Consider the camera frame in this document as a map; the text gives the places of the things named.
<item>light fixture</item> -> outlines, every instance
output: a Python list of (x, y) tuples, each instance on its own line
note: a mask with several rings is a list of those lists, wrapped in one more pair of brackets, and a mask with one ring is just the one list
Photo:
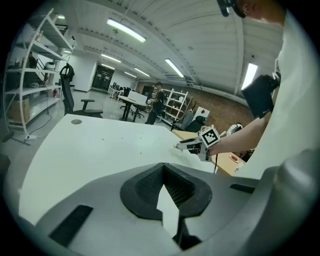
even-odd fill
[(255, 78), (257, 69), (258, 69), (257, 65), (249, 63), (241, 90), (243, 90), (244, 88), (246, 88), (248, 85), (252, 83), (253, 79)]
[(115, 21), (114, 19), (109, 18), (106, 22), (108, 25), (115, 27), (116, 29), (119, 29), (130, 36), (133, 36), (135, 39), (138, 39), (140, 42), (144, 43), (146, 41), (146, 38), (142, 35), (139, 35), (137, 32), (133, 31), (131, 28)]
[(105, 58), (108, 58), (108, 59), (110, 59), (110, 60), (113, 60), (113, 61), (115, 61), (115, 62), (119, 62), (119, 63), (121, 63), (121, 61), (120, 61), (120, 60), (117, 60), (117, 59), (112, 58), (112, 57), (110, 57), (110, 56), (107, 56), (107, 55), (104, 55), (104, 54), (101, 54), (101, 56), (102, 56), (102, 57), (105, 57)]
[(107, 67), (107, 68), (109, 68), (109, 69), (112, 69), (112, 70), (114, 70), (115, 68), (114, 67), (112, 67), (112, 66), (108, 66), (108, 65), (106, 65), (106, 64), (101, 64), (102, 66), (105, 66), (105, 67)]
[(179, 75), (179, 77), (184, 78), (184, 75), (179, 71), (179, 69), (177, 69), (177, 67), (171, 62), (170, 59), (166, 59), (165, 60), (166, 63), (168, 63), (170, 65), (171, 68), (174, 69), (175, 72), (177, 72), (177, 74)]
[(124, 72), (124, 73), (126, 73), (126, 74), (128, 74), (129, 76), (132, 76), (132, 77), (134, 77), (134, 78), (137, 78), (135, 75), (130, 74), (130, 73), (128, 73), (128, 72)]
[(142, 72), (141, 70), (137, 69), (136, 67), (134, 68), (136, 71), (139, 71), (140, 73), (146, 75), (147, 77), (150, 77), (150, 75), (146, 74), (145, 72)]

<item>pants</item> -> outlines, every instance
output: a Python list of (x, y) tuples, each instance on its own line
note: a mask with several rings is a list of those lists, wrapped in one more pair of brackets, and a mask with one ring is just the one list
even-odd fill
[(152, 109), (145, 124), (146, 125), (153, 125), (155, 123), (156, 119), (157, 119), (157, 113)]

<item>white marker cube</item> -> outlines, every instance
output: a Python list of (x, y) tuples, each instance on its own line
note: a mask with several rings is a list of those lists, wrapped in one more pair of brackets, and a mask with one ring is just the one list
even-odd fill
[(201, 137), (206, 148), (209, 148), (220, 141), (220, 135), (214, 125), (208, 126), (206, 129), (200, 132), (199, 137)]

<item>gray floor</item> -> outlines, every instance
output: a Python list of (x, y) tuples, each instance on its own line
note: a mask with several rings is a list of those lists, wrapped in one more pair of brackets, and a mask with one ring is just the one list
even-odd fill
[[(80, 91), (72, 91), (73, 99), (74, 99), (74, 108), (73, 110), (81, 110), (83, 106), (83, 102), (81, 99), (93, 99), (95, 102), (89, 102), (87, 109), (103, 109), (103, 118), (105, 119), (113, 119), (119, 120), (122, 117), (124, 109), (120, 109), (123, 105), (121, 101), (117, 101), (115, 99), (110, 99), (110, 97), (102, 92), (97, 91), (89, 91), (89, 92), (80, 92)], [(18, 212), (19, 206), (19, 197), (20, 197), (20, 189), (23, 185), (27, 170), (29, 165), (36, 154), (38, 148), (41, 143), (46, 138), (46, 135), (55, 127), (55, 125), (64, 117), (64, 105), (63, 102), (58, 102), (52, 107), (49, 108), (49, 114), (52, 116), (52, 119), (41, 129), (32, 133), (33, 135), (37, 135), (35, 140), (27, 140), (26, 142), (30, 145), (25, 145), (15, 140), (8, 140), (5, 143), (2, 143), (0, 146), (0, 153), (7, 155), (11, 161), (11, 165), (9, 167), (8, 173), (6, 175), (5, 183), (4, 183), (4, 196), (9, 198), (10, 205), (9, 207), (13, 211), (13, 213)], [(144, 124), (148, 118), (148, 114), (142, 112), (144, 118), (136, 118), (136, 123)], [(28, 132), (32, 132), (37, 128), (43, 126), (48, 120), (50, 116), (46, 111), (38, 115), (34, 120), (32, 120), (28, 126)], [(168, 129), (170, 127), (163, 122), (156, 122), (154, 125), (164, 126)], [(19, 140), (24, 140), (25, 135), (15, 132), (14, 138)]]

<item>forearm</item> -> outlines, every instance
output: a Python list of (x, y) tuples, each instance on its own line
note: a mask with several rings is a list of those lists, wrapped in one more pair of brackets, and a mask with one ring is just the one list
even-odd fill
[(210, 155), (247, 151), (255, 148), (258, 145), (267, 124), (268, 120), (266, 118), (255, 119), (240, 131), (221, 138), (217, 144), (209, 148)]

